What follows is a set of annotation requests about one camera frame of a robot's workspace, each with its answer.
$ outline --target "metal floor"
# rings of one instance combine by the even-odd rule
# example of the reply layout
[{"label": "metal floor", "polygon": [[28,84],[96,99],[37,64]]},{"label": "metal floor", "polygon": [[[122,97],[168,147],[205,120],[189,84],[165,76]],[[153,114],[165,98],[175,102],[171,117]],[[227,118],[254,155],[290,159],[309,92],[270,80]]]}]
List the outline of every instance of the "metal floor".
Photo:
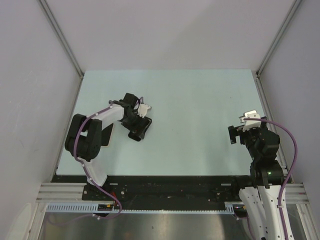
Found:
[{"label": "metal floor", "polygon": [[[50,219],[64,223],[81,214],[50,213]],[[294,205],[289,218],[295,239],[305,240]],[[247,220],[236,220],[232,215],[144,213],[122,214],[110,220],[89,216],[62,227],[44,221],[38,240],[250,240],[247,232]]]}]

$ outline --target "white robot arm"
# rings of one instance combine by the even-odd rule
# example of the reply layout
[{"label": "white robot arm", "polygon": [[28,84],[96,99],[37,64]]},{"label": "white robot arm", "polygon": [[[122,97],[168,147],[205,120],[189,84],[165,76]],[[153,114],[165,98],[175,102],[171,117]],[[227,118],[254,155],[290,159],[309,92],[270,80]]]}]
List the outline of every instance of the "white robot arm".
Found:
[{"label": "white robot arm", "polygon": [[127,93],[122,100],[112,101],[105,111],[96,113],[96,116],[89,119],[82,129],[86,135],[80,135],[77,143],[77,134],[87,116],[81,114],[73,116],[64,147],[74,156],[74,147],[77,144],[77,159],[82,161],[81,164],[87,170],[90,176],[89,183],[92,183],[92,180],[102,186],[107,179],[107,173],[95,158],[101,146],[109,144],[113,123],[121,122],[130,131],[129,138],[139,142],[145,138],[145,133],[152,123],[152,120],[146,117],[150,109],[151,107],[144,104],[141,99]]},{"label": "white robot arm", "polygon": [[289,239],[294,240],[286,206],[286,190],[279,201],[280,190],[285,176],[276,160],[280,137],[268,130],[265,122],[258,120],[260,115],[255,111],[244,113],[240,121],[245,125],[228,127],[231,144],[245,145],[252,158],[250,176],[252,185],[239,191],[239,197],[246,206],[254,240],[285,240],[285,229],[280,215],[282,209],[285,228]]}]

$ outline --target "metal frame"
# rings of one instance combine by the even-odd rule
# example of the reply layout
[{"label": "metal frame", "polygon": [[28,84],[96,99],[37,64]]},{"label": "metal frame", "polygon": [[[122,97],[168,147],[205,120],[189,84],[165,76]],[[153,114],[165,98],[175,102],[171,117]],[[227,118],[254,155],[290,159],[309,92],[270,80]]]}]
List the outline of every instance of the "metal frame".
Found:
[{"label": "metal frame", "polygon": [[[72,109],[71,109],[71,111],[69,113],[69,120],[68,120],[67,125],[65,126],[65,129],[68,129],[70,124],[71,124],[72,117],[73,117],[73,114],[74,114],[74,111],[75,111],[75,107],[76,107],[76,103],[77,103],[77,100],[78,100],[78,97],[79,97],[80,89],[81,89],[81,86],[82,86],[82,80],[83,80],[83,78],[81,78],[81,81],[80,81],[79,86],[77,88],[76,95],[75,95],[74,101],[72,103]],[[54,164],[53,169],[52,169],[52,171],[51,171],[51,173],[49,175],[49,178],[47,179],[48,182],[50,182],[51,179],[54,177],[54,175],[56,173],[56,170],[58,168],[58,165],[59,165],[59,162],[60,162],[60,158],[61,158],[61,155],[62,155],[62,152],[63,152],[63,149],[64,149],[64,142],[65,142],[65,140],[67,138],[67,134],[68,134],[68,131],[66,130],[64,132],[63,138],[61,139],[61,143],[60,143],[61,147],[60,147],[59,153],[58,153],[58,155],[56,157],[55,164]]]},{"label": "metal frame", "polygon": [[[54,17],[53,12],[51,11],[48,3],[46,0],[37,0],[41,9],[43,10],[44,14],[46,15],[54,33],[58,37],[63,49],[65,50],[66,54],[68,55],[70,61],[72,62],[77,74],[79,75],[80,79],[82,80],[84,77],[84,73],[81,70],[81,67],[73,54],[70,45],[68,44],[60,26],[58,25],[56,18]],[[261,62],[258,70],[256,71],[256,74],[254,75],[254,81],[256,84],[256,88],[258,91],[258,95],[263,107],[263,111],[265,115],[272,120],[272,113],[270,110],[270,107],[268,105],[263,87],[261,85],[260,75],[265,69],[266,64],[270,60],[273,52],[277,48],[280,40],[282,39],[284,33],[288,29],[290,22],[292,21],[293,17],[297,13],[299,7],[301,6],[301,3],[303,0],[295,0],[294,3],[291,6],[291,9],[289,13],[287,14],[285,20],[283,21],[279,31],[277,32],[274,40],[271,43],[270,48],[268,49],[266,55],[263,58],[263,61]],[[80,92],[81,84],[79,85],[77,96],[75,98],[75,101],[73,103],[73,108],[71,111],[71,115],[73,113],[73,110],[75,108],[78,95]],[[270,126],[270,128],[277,132],[277,130],[274,128],[274,126]],[[59,152],[58,158],[57,158],[57,164],[59,162],[59,156],[61,155],[62,148]],[[282,147],[279,148],[279,155],[278,159],[280,163],[282,164],[283,168],[286,167],[286,159],[283,152]],[[95,211],[95,207],[98,204],[109,204],[111,201],[82,201],[82,193],[83,188],[85,184],[84,183],[43,183],[41,185],[36,204],[37,208],[34,213],[34,218],[32,222],[31,229],[29,231],[29,237],[28,240],[37,240],[41,231],[42,222],[45,217],[45,212],[47,210],[47,207],[49,206],[49,211],[63,211],[63,212],[88,212],[88,209],[91,211],[92,209]],[[303,229],[305,231],[305,235],[308,240],[316,240],[319,238],[319,230],[314,225],[315,220],[312,214],[311,206],[309,204],[308,197],[306,195],[305,189],[302,184],[288,184],[286,187],[286,202],[287,204],[296,204],[297,209],[299,211],[300,219],[303,225]],[[241,205],[242,202],[225,202],[225,206],[227,209],[227,213],[230,214],[231,211],[233,211],[232,205]],[[138,213],[188,213],[184,211],[155,211],[155,212],[147,212],[147,211],[139,211]],[[199,214],[212,214],[212,211],[200,211],[197,212]]]},{"label": "metal frame", "polygon": [[81,79],[83,79],[84,72],[81,70],[80,65],[79,65],[73,51],[71,50],[70,45],[68,44],[63,32],[61,31],[61,28],[60,28],[60,26],[54,16],[53,12],[51,11],[47,1],[46,0],[37,0],[37,1],[40,4],[40,7],[43,10],[45,16],[47,17],[48,22],[50,23],[54,33],[58,37],[63,49],[65,50],[70,61],[72,62],[76,72],[78,73],[79,77]]},{"label": "metal frame", "polygon": [[266,55],[264,56],[258,70],[257,70],[257,75],[260,76],[261,73],[263,72],[263,70],[265,69],[266,64],[268,63],[268,61],[270,60],[272,54],[274,53],[276,47],[278,46],[280,40],[282,39],[282,37],[284,36],[286,30],[288,29],[292,19],[294,18],[294,16],[296,15],[299,7],[301,6],[301,3],[304,0],[295,0],[294,3],[292,4],[288,14],[286,15],[280,29],[278,30],[278,32],[276,33],[271,46],[269,47],[268,51],[266,52]]}]

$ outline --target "purple cable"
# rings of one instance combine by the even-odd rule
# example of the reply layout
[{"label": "purple cable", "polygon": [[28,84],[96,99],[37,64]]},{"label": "purple cable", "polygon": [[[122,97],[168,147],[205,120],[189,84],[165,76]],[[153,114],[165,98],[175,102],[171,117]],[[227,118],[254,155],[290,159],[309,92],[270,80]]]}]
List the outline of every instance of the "purple cable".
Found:
[{"label": "purple cable", "polygon": [[[108,106],[107,108],[102,109],[102,110],[98,111],[97,113],[94,113],[94,114],[92,114],[91,116],[87,117],[87,118],[83,121],[83,123],[81,124],[81,126],[80,126],[80,128],[79,128],[79,130],[78,130],[78,132],[77,132],[77,134],[76,134],[76,137],[75,137],[74,146],[73,146],[73,157],[74,157],[74,159],[75,159],[77,162],[81,163],[81,166],[83,167],[83,170],[84,170],[84,172],[85,172],[85,175],[86,175],[86,177],[87,177],[88,179],[92,179],[92,178],[91,178],[91,176],[90,176],[90,174],[89,174],[86,166],[84,165],[84,162],[83,162],[82,160],[78,159],[78,156],[77,156],[77,147],[78,147],[79,138],[80,138],[81,132],[82,132],[82,130],[84,129],[86,123],[87,123],[91,118],[93,118],[93,117],[95,117],[95,116],[97,116],[97,115],[99,115],[99,114],[102,114],[102,113],[108,111],[109,109],[110,109],[110,106]],[[91,182],[92,182],[92,184],[93,184],[97,189],[99,189],[101,192],[103,192],[104,194],[106,194],[107,196],[109,196],[110,198],[112,198],[113,200],[115,200],[115,201],[118,203],[118,205],[119,205],[119,211],[118,211],[115,215],[111,215],[111,216],[109,216],[109,215],[108,215],[108,216],[98,216],[98,219],[114,219],[114,218],[116,218],[116,217],[121,213],[121,211],[122,211],[121,202],[120,202],[116,197],[114,197],[113,195],[111,195],[110,193],[108,193],[107,191],[105,191],[102,187],[100,187],[95,181],[91,180]],[[76,217],[76,218],[74,218],[74,219],[72,219],[72,220],[70,220],[70,221],[64,222],[64,223],[54,223],[54,222],[52,222],[52,221],[49,219],[49,217],[47,218],[47,221],[48,221],[50,224],[54,225],[54,226],[62,227],[62,226],[65,226],[65,225],[67,225],[67,224],[70,224],[70,223],[72,223],[72,222],[74,222],[74,221],[77,221],[77,220],[79,220],[79,219],[86,218],[86,217],[89,217],[89,216],[95,216],[95,214],[93,213],[93,214],[81,215],[81,216],[78,216],[78,217]]]},{"label": "purple cable", "polygon": [[[110,109],[110,106],[108,106],[107,108],[102,109],[102,110],[98,111],[97,113],[94,113],[94,114],[92,114],[91,116],[87,117],[87,118],[83,121],[83,123],[81,124],[81,126],[80,126],[80,128],[79,128],[79,130],[78,130],[78,133],[76,134],[76,137],[75,137],[74,146],[73,146],[73,157],[74,157],[74,159],[75,159],[77,162],[81,163],[81,165],[82,165],[82,167],[83,167],[83,170],[84,170],[84,172],[85,172],[85,175],[87,176],[88,179],[92,179],[92,178],[91,178],[91,176],[90,176],[90,174],[89,174],[86,166],[84,165],[84,162],[83,162],[82,160],[78,159],[78,156],[77,156],[77,147],[78,147],[79,138],[80,138],[81,132],[82,132],[82,130],[84,129],[86,123],[87,123],[90,119],[92,119],[93,117],[95,117],[95,116],[97,116],[97,115],[99,115],[99,114],[102,114],[102,113],[108,111],[109,109]],[[122,211],[122,205],[121,205],[120,201],[119,201],[116,197],[114,197],[113,195],[111,195],[110,193],[108,193],[107,191],[105,191],[105,190],[104,190],[102,187],[100,187],[95,181],[91,180],[91,182],[92,182],[92,184],[93,184],[97,189],[99,189],[101,192],[103,192],[104,194],[106,194],[107,196],[109,196],[110,198],[112,198],[113,200],[115,200],[115,201],[118,203],[118,205],[119,205],[119,211],[118,211],[115,215],[112,215],[112,216],[104,216],[104,217],[100,217],[100,218],[102,218],[102,219],[114,219],[114,218],[116,218],[116,217],[121,213],[121,211]]]},{"label": "purple cable", "polygon": [[136,107],[137,105],[140,106],[140,104],[143,104],[143,103],[144,103],[144,97],[142,96],[142,97],[139,98],[139,100],[136,101],[134,107]]},{"label": "purple cable", "polygon": [[284,193],[286,184],[294,170],[294,167],[296,165],[297,162],[297,158],[298,158],[298,145],[297,145],[297,141],[295,139],[295,137],[292,135],[292,133],[286,129],[284,126],[282,126],[281,124],[274,122],[274,121],[270,121],[270,120],[266,120],[266,119],[261,119],[261,118],[245,118],[243,119],[244,121],[260,121],[260,122],[265,122],[265,123],[269,123],[269,124],[273,124],[281,129],[283,129],[284,131],[286,131],[286,133],[290,136],[290,138],[292,139],[293,145],[294,145],[294,156],[293,156],[293,161],[292,161],[292,165],[290,167],[290,170],[288,171],[288,174],[280,188],[280,192],[279,192],[279,196],[278,196],[278,207],[279,207],[279,212],[280,212],[280,217],[281,217],[281,222],[282,222],[282,226],[283,226],[283,231],[284,231],[284,239],[285,240],[289,240],[289,236],[288,236],[288,230],[287,230],[287,225],[286,225],[286,220],[285,220],[285,216],[284,216],[284,211],[281,208],[282,206],[282,195]]},{"label": "purple cable", "polygon": [[250,235],[251,235],[252,239],[255,240],[255,235],[254,235],[254,233],[252,232],[252,229],[251,229],[251,226],[250,226],[249,216],[246,217],[246,222],[248,223],[248,229],[249,229]]}]

